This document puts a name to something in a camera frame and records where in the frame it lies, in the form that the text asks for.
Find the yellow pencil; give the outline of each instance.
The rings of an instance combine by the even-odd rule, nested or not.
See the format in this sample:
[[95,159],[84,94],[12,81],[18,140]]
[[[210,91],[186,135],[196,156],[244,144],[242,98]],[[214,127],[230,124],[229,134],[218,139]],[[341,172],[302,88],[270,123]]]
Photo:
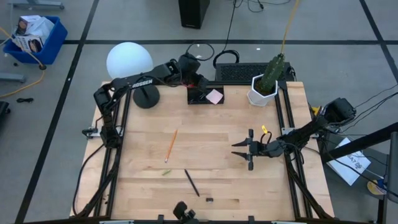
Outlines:
[[170,153],[172,152],[172,148],[173,148],[173,145],[174,145],[175,137],[177,137],[177,131],[178,131],[178,129],[176,129],[174,131],[174,136],[173,136],[172,142],[170,143],[169,151],[167,152],[166,159],[164,160],[164,162],[166,162],[166,163],[169,160]]

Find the green object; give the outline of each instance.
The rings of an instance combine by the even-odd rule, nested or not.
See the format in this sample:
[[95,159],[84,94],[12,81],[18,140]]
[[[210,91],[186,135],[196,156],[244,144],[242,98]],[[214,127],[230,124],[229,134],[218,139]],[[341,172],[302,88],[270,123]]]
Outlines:
[[285,55],[279,54],[275,56],[269,63],[261,77],[261,81],[256,83],[256,90],[263,96],[272,93],[275,81],[282,76],[285,67]]
[[172,170],[166,170],[162,175],[167,175],[169,172],[171,172]]

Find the lamp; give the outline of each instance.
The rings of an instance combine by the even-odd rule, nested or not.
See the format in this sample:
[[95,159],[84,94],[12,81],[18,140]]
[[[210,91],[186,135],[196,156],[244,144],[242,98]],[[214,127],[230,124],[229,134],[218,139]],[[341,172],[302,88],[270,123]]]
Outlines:
[[[114,46],[106,59],[106,69],[112,79],[149,72],[153,68],[154,63],[149,52],[132,42]],[[132,98],[138,107],[151,108],[159,101],[160,94],[156,86],[147,85],[134,90]]]

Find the wooden table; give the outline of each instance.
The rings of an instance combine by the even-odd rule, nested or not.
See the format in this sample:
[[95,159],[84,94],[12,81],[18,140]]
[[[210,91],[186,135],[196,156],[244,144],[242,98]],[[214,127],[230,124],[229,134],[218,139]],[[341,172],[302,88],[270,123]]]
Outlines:
[[[310,121],[303,83],[290,82],[288,87],[294,121],[296,127],[301,127]],[[175,220],[174,206],[184,201],[198,219],[247,220],[254,215],[256,220],[294,220],[284,157],[256,157],[254,170],[248,171],[247,162],[231,153],[247,152],[247,147],[231,145],[244,140],[249,128],[254,130],[257,141],[262,134],[261,125],[273,133],[272,140],[280,135],[275,101],[264,108],[251,106],[246,96],[249,88],[224,86],[223,105],[187,105],[183,86],[158,86],[160,101],[148,110],[131,101],[111,218],[155,220],[163,214],[166,220]],[[283,96],[280,98],[287,124]],[[96,110],[94,120],[99,116]],[[165,163],[176,129],[177,138],[169,162]],[[85,158],[101,143],[99,138],[89,140]],[[315,140],[307,146],[318,150]],[[76,200],[78,211],[98,188],[104,152],[103,149],[86,165]],[[333,215],[320,156],[305,148],[302,153],[308,189]],[[168,169],[172,171],[163,176]],[[184,169],[189,171],[200,197]],[[298,189],[297,192],[304,217],[302,194]],[[207,197],[214,198],[214,202],[206,202]]]

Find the gray floor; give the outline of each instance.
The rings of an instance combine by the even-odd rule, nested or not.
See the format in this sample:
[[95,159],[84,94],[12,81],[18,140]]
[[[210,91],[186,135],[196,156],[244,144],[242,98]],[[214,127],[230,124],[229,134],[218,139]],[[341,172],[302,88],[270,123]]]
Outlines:
[[[67,28],[68,40],[79,40],[93,0],[64,1],[64,11],[15,8],[13,21],[25,14],[56,15]],[[180,26],[177,0],[100,0],[88,40],[181,40],[225,39],[232,5],[227,0],[212,0],[202,29]],[[385,40],[398,40],[395,9],[398,2],[366,1]],[[9,8],[0,0],[0,26],[9,30]],[[248,11],[246,3],[236,10],[231,39],[280,40],[294,1],[268,6],[264,12]],[[305,0],[300,3],[288,34],[290,40],[376,40],[366,15],[357,0]],[[213,45],[216,52],[223,45]],[[73,191],[86,146],[81,130],[91,124],[95,103],[93,92],[109,80],[105,60],[113,45],[86,44],[83,47],[62,114],[52,139],[49,154],[32,199],[26,221],[66,218],[70,213]],[[178,58],[187,45],[145,45],[155,64]],[[0,220],[12,223],[32,175],[36,160],[77,45],[64,45],[56,62],[46,70],[42,83],[6,100],[12,113],[0,129]],[[241,62],[267,62],[279,52],[279,45],[228,45],[240,53]],[[389,45],[398,60],[398,46]],[[209,49],[194,46],[192,54],[206,57]],[[324,105],[337,97],[346,97],[357,105],[397,82],[379,45],[287,45],[285,54],[294,66],[297,78],[304,82],[309,102]],[[229,56],[220,62],[232,62]],[[12,57],[0,59],[0,72],[27,75],[28,83],[40,77],[36,66],[12,64]],[[199,72],[214,79],[211,62],[203,62]],[[0,95],[21,87],[19,83],[0,82]],[[360,108],[361,112],[394,92],[385,93]],[[18,104],[17,98],[33,97],[31,104]],[[379,110],[347,133],[366,134],[397,121],[398,98],[387,101]],[[387,152],[388,142],[375,147]],[[377,200],[368,195],[347,192],[328,180],[335,214],[345,220],[367,221],[376,217]]]

